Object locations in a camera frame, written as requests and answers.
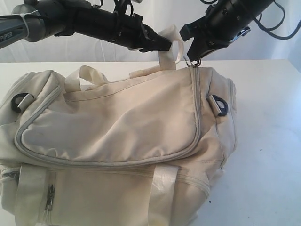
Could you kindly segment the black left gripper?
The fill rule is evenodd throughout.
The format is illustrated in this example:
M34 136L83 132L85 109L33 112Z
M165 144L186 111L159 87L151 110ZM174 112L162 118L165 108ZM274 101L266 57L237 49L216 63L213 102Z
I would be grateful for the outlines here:
M134 14L112 13L113 29L110 42L128 48L131 51L152 52L169 51L171 41L157 34L151 27L143 24L143 17Z

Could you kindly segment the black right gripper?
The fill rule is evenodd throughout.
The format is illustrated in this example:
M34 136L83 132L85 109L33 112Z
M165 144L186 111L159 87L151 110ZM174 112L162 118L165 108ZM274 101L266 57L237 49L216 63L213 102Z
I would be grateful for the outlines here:
M198 61L246 36L251 31L250 22L240 4L210 5L202 18L180 30L184 42L194 38L187 52L189 60Z

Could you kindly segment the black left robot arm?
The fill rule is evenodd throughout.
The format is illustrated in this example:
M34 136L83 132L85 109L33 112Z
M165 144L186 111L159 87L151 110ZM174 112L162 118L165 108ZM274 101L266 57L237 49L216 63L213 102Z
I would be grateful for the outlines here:
M11 15L0 17L0 47L19 40L38 42L50 36L79 33L128 48L131 51L168 51L171 41L143 24L130 0L116 0L113 12L102 3L86 0L26 0L14 7Z

